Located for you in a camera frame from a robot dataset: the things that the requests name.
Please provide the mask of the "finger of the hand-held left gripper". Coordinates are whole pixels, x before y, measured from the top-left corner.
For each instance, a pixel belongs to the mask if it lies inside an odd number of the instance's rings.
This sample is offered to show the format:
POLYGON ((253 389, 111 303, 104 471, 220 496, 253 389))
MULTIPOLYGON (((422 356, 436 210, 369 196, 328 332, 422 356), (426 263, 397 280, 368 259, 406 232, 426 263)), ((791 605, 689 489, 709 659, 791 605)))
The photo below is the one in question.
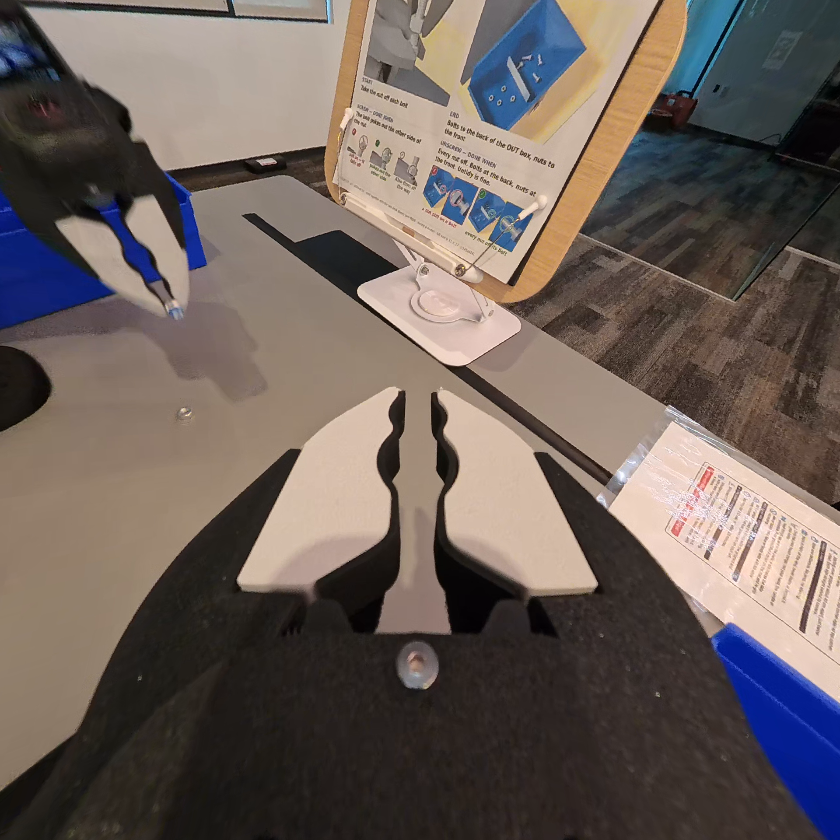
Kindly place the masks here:
POLYGON ((119 238, 110 226, 79 216, 61 219, 56 225, 102 284, 134 306, 160 317, 168 317, 165 310, 146 310, 124 296, 130 280, 145 279, 123 255, 119 238))
POLYGON ((125 223, 134 239, 153 258, 166 296, 159 298, 142 278, 130 280, 124 296, 146 310, 165 310, 165 302, 171 299, 177 300, 186 310, 190 297, 186 248, 179 244, 156 197, 137 197, 125 215, 125 223))

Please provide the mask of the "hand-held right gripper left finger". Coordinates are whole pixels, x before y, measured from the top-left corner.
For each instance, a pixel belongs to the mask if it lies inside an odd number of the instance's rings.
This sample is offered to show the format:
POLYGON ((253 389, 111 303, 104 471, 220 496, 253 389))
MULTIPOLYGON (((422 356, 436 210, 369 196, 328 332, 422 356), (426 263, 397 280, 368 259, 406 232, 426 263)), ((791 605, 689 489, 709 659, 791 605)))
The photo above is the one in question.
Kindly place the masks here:
POLYGON ((387 387, 309 438, 238 573, 242 592, 374 600, 393 585, 404 423, 405 392, 387 387))

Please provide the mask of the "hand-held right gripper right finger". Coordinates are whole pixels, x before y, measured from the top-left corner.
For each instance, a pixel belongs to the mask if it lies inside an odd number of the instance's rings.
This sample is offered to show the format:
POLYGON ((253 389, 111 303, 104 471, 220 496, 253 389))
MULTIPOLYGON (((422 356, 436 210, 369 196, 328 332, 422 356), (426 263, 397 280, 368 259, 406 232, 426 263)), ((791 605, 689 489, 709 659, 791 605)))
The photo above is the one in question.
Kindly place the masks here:
POLYGON ((535 451, 501 420, 438 389, 431 400, 444 485, 444 554, 521 598, 588 595, 597 581, 535 451))

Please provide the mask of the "blue bin with black divider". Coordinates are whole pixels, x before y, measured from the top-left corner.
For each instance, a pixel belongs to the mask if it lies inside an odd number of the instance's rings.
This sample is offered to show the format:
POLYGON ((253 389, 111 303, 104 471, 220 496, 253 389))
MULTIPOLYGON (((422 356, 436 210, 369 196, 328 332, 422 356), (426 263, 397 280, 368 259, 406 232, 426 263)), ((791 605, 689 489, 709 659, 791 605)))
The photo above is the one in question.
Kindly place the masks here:
MULTIPOLYGON (((171 176, 182 214, 186 256, 190 270, 207 264, 198 232, 191 193, 171 176)), ((124 255, 139 271, 150 289, 163 289, 160 274, 151 257, 123 223, 117 204, 100 213, 123 248, 124 255)), ((82 303, 113 294, 100 281, 41 243, 20 221, 1 192, 1 326, 11 327, 82 303)))

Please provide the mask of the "black textured wrist pad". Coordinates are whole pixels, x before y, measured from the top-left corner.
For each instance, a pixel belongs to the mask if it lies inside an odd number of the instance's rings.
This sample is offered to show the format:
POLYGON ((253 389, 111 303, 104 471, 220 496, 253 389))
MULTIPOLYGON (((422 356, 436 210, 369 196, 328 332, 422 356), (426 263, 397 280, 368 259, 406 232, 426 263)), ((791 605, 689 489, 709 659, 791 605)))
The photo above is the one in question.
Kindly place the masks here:
POLYGON ((31 354, 1 346, 1 432, 34 415, 48 401, 52 383, 31 354))

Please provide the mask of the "paper sheet in plastic sleeve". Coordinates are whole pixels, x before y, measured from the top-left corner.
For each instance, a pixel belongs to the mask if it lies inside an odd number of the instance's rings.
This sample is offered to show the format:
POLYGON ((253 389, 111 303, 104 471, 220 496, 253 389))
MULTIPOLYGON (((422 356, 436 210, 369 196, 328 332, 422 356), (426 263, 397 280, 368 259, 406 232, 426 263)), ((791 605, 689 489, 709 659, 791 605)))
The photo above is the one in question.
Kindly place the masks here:
POLYGON ((838 698, 834 510, 672 406, 597 500, 704 613, 838 698))

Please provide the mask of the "blue plastic bin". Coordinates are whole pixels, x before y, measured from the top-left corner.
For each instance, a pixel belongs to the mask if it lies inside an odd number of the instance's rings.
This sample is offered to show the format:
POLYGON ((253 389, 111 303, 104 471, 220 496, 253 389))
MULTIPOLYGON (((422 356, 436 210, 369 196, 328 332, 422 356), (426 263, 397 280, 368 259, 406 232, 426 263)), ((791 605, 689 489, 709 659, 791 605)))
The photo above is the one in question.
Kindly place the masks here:
POLYGON ((778 775, 820 833, 838 839, 838 702, 733 624, 710 641, 778 775))

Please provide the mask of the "red floor equipment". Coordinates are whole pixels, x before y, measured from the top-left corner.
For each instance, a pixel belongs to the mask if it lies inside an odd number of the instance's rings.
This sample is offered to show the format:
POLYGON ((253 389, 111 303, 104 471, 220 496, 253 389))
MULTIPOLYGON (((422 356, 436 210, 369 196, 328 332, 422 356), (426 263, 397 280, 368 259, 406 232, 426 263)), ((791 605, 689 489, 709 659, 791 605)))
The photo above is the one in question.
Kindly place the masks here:
POLYGON ((697 107, 691 91, 660 93, 646 117, 646 125, 659 132, 682 130, 697 107))

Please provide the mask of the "framed wall panel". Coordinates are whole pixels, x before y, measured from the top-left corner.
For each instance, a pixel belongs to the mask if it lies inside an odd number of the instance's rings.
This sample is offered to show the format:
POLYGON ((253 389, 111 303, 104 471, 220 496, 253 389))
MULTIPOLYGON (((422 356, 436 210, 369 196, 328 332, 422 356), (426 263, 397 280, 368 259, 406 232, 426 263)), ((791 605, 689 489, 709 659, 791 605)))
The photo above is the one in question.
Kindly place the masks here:
POLYGON ((23 1, 28 7, 328 24, 330 1, 23 1))

